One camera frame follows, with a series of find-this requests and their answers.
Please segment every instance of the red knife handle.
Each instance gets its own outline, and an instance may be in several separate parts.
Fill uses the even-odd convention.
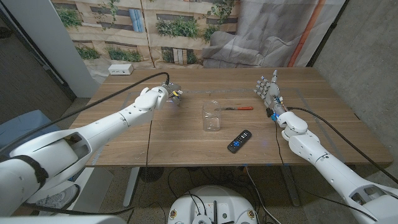
[[[245,107],[240,107],[238,110],[253,110],[252,106],[245,106]]]

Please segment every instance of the black remote control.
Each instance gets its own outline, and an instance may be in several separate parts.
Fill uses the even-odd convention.
[[[230,150],[232,153],[237,152],[240,148],[242,148],[242,146],[244,145],[244,143],[246,143],[249,139],[251,138],[251,133],[248,130],[244,130],[242,131],[242,133],[240,135],[238,135],[234,141],[232,141],[229,145],[228,145],[228,150]]]

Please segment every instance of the wooden table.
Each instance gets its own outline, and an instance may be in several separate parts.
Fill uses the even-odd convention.
[[[89,103],[157,72],[168,72],[170,81],[182,86],[183,101],[180,106],[166,102],[161,111],[155,112],[152,126],[144,124],[130,128],[94,155],[87,166],[144,166],[147,150],[148,166],[281,165],[275,123],[267,118],[264,102],[252,90],[262,75],[271,79],[273,71],[274,68],[135,70],[128,76],[109,76]],[[312,110],[375,162],[392,162],[388,150],[314,68],[278,68],[278,75],[277,83],[285,106]],[[144,87],[159,86],[164,80],[165,76],[153,78],[130,92],[82,112],[71,128],[119,111],[133,103]],[[254,109],[222,111],[221,129],[206,132],[201,107],[208,100],[216,100],[224,107],[253,106]],[[368,163],[322,121],[303,111],[294,113],[308,123],[309,130],[337,158],[347,164]],[[230,153],[227,145],[244,129],[252,132],[252,138],[237,153]],[[280,135],[282,129],[277,131],[284,162],[309,165],[289,149],[288,142]]]

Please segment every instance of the robotic arm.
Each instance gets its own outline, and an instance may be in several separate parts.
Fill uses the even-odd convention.
[[[264,100],[267,115],[281,128],[285,128],[282,137],[289,142],[290,149],[315,166],[347,205],[367,213],[377,221],[398,217],[398,190],[363,179],[330,154],[320,144],[318,137],[308,130],[307,123],[284,106],[276,84],[277,70],[271,83],[261,78],[254,92]],[[353,209],[351,211],[358,222],[375,223],[365,214]]]
[[[117,113],[17,147],[0,163],[0,217],[11,215],[25,201],[41,199],[43,192],[75,175],[100,147],[129,127],[152,121],[154,111],[161,110],[168,98],[179,105],[180,89],[173,83],[145,88],[132,105]]]

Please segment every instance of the power outlet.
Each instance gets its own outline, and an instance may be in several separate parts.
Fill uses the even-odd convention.
[[[131,64],[111,65],[108,68],[111,75],[130,75],[134,70]]]

